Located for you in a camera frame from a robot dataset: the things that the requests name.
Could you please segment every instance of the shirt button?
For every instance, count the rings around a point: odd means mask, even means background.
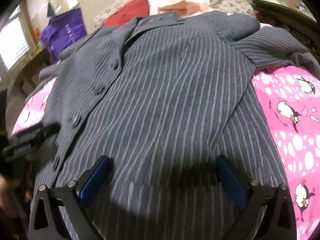
[[[59,163],[60,163],[60,158],[56,157],[55,160],[54,160],[54,163],[53,163],[53,169],[54,170],[56,170],[58,168]]]
[[[71,121],[72,126],[76,127],[80,123],[80,120],[81,120],[81,116],[76,115]]]
[[[98,95],[104,90],[104,85],[103,84],[96,85],[93,90],[94,90],[94,93]]]

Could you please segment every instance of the purple shopping bag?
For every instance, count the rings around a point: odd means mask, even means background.
[[[40,40],[57,62],[60,52],[86,35],[81,9],[78,8],[52,17]]]

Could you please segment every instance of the window blind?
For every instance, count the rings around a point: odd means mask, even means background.
[[[0,55],[6,68],[10,69],[28,50],[21,22],[19,18],[15,18],[0,32]]]
[[[19,12],[20,12],[20,5],[18,5],[18,7],[13,11],[9,19],[15,17]]]

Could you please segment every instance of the striped shirt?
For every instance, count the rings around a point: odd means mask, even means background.
[[[39,150],[35,193],[107,155],[112,174],[87,210],[105,239],[222,238],[238,211],[217,181],[218,155],[264,185],[286,182],[254,71],[293,64],[320,77],[287,31],[259,27],[243,14],[167,13],[100,28],[65,49],[36,89],[57,76],[43,122],[61,131]]]

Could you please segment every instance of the penguin print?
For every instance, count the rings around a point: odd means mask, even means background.
[[[30,106],[30,105],[31,105],[32,99],[33,99],[33,97],[31,97],[31,98],[28,100],[27,106]]]
[[[42,106],[44,106],[44,105],[47,103],[48,97],[49,97],[49,95],[46,95],[46,96],[44,97],[44,99],[42,100],[41,108],[42,108]]]
[[[314,193],[309,193],[305,180],[303,180],[300,184],[297,185],[294,199],[300,209],[302,222],[303,222],[302,214],[309,205],[309,198],[314,195],[315,195]]]
[[[279,114],[289,118],[293,124],[293,128],[297,133],[299,133],[297,130],[297,123],[299,121],[298,116],[301,114],[299,114],[291,106],[289,106],[286,101],[280,101],[278,103],[277,111]]]
[[[302,91],[305,92],[306,94],[311,92],[315,94],[316,93],[315,86],[310,81],[305,80],[303,77],[301,78],[302,79],[297,78],[297,80],[302,88]]]
[[[24,109],[19,115],[18,121],[20,123],[25,123],[26,121],[28,121],[29,117],[30,117],[30,110]]]

